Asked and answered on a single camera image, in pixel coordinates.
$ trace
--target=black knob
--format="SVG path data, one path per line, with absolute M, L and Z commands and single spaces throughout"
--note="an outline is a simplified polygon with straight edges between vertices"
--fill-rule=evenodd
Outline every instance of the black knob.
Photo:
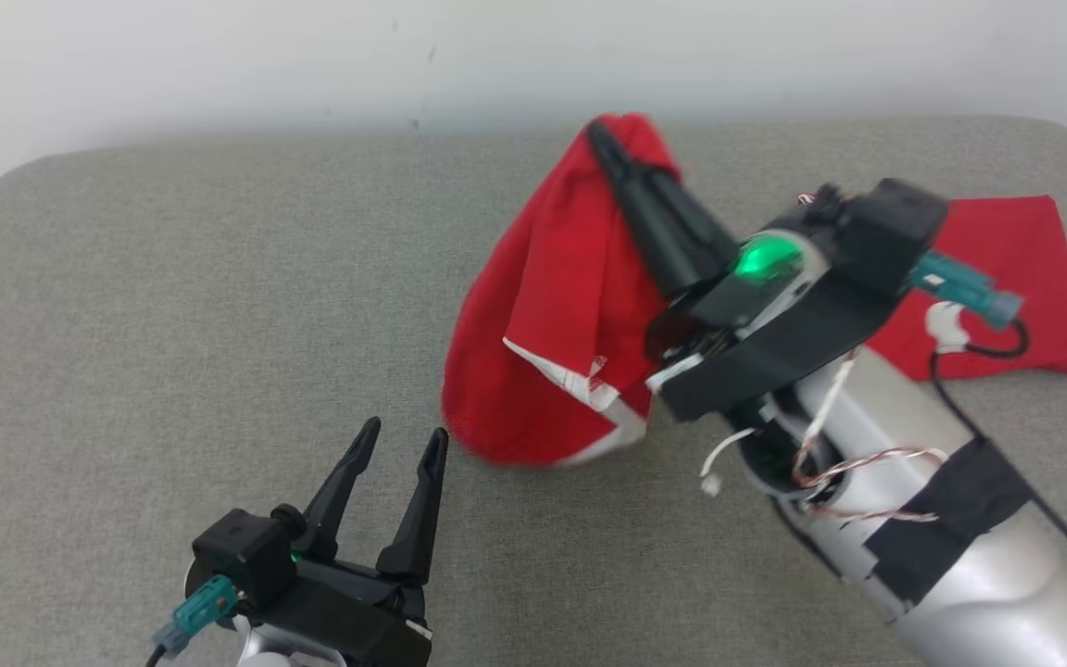
M 274 510 L 270 512 L 270 519 L 276 520 L 282 523 L 287 529 L 287 536 L 291 540 L 298 540 L 303 537 L 307 531 L 307 519 L 304 517 L 304 512 L 301 512 L 289 506 L 287 503 L 280 504 Z

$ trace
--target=white plastic connector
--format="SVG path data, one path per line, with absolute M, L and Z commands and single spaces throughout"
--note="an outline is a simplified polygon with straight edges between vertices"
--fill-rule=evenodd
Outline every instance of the white plastic connector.
M 924 314 L 924 328 L 937 342 L 940 354 L 960 353 L 970 343 L 970 334 L 961 328 L 961 304 L 938 301 Z

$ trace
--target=black cable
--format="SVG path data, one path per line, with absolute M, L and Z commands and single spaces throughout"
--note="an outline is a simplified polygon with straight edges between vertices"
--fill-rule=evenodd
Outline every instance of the black cable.
M 150 657 L 147 658 L 147 667 L 156 667 L 156 664 L 159 664 L 164 653 L 166 653 L 166 649 L 164 649 L 164 647 L 157 646 L 154 653 L 152 653 Z
M 993 350 L 990 348 L 967 345 L 966 346 L 967 353 L 982 354 L 985 355 L 986 358 L 1002 359 L 1002 360 L 1013 360 L 1017 358 L 1017 355 L 1025 353 L 1025 351 L 1029 351 L 1029 345 L 1030 345 L 1029 329 L 1026 328 L 1026 325 L 1023 324 L 1023 321 L 1019 319 L 1014 320 L 1012 324 L 1015 327 L 1015 330 L 1020 335 L 1020 343 L 1014 349 Z M 996 444 L 989 439 L 989 436 L 986 435 L 986 433 L 982 431 L 982 428 L 978 428 L 977 424 L 974 424 L 973 418 L 970 418 L 970 415 L 966 414 L 965 410 L 961 410 L 961 406 L 957 404 L 957 401 L 953 400 L 953 397 L 950 396 L 949 392 L 945 392 L 944 385 L 941 384 L 939 364 L 937 364 L 940 361 L 940 359 L 941 354 L 938 353 L 936 350 L 933 351 L 933 355 L 928 358 L 928 376 L 930 376 L 933 390 L 937 391 L 937 396 L 941 398 L 941 402 L 944 402 L 944 407 L 947 407 L 947 409 L 950 409 L 950 412 L 953 413 L 954 417 L 957 417 L 958 420 L 961 422 L 961 424 L 965 424 L 967 430 L 969 430 L 970 433 L 975 439 L 984 440 L 984 442 L 987 443 L 987 446 L 994 447 Z M 1056 529 L 1060 530 L 1060 533 L 1062 533 L 1064 539 L 1067 539 L 1066 521 L 1064 521 L 1062 517 L 1057 514 L 1057 512 L 1053 508 L 1051 508 L 1050 504 L 1046 502 L 1045 498 L 1042 498 L 1042 496 L 1040 495 L 1040 491 L 1037 491 L 1035 487 L 1033 487 L 1032 485 L 1030 485 L 1029 481 L 1026 481 L 1026 478 L 1023 477 L 1023 474 L 1020 474 L 1019 470 L 1016 470 L 1016 474 L 1020 475 L 1021 479 L 1024 482 L 1024 486 L 1026 486 L 1030 493 L 1032 493 L 1032 499 L 1034 503 L 1036 503 L 1036 507 L 1040 508 L 1041 514 L 1044 514 L 1046 519 L 1049 519 L 1051 524 L 1053 524 L 1053 526 L 1055 526 Z

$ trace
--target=black tape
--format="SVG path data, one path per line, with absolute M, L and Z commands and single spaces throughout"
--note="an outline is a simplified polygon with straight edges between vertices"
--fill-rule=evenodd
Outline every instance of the black tape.
M 1010 519 L 1032 488 L 987 439 L 957 450 L 903 510 L 937 515 L 933 523 L 887 521 L 863 545 L 878 558 L 872 574 L 910 605 L 933 587 L 978 536 Z

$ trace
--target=folded red cloth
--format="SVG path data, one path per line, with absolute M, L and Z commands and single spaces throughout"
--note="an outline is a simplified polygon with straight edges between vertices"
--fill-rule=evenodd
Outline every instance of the folded red cloth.
M 647 118 L 604 123 L 636 159 L 673 171 Z M 644 329 L 664 307 L 579 134 L 463 301 L 442 393 L 450 432 L 498 464 L 590 459 L 639 440 L 656 370 Z
M 991 376 L 1016 368 L 1067 372 L 1067 241 L 1051 197 L 954 200 L 933 247 L 991 275 L 1000 291 L 1019 292 L 1024 298 L 1020 319 L 1032 337 L 1029 351 L 1012 361 L 947 354 L 941 376 Z M 927 295 L 911 292 L 867 343 L 913 380 L 928 379 L 936 343 L 924 330 L 924 314 L 931 304 Z M 973 313 L 962 313 L 961 325 L 975 346 L 1016 345 L 1014 330 L 996 333 Z

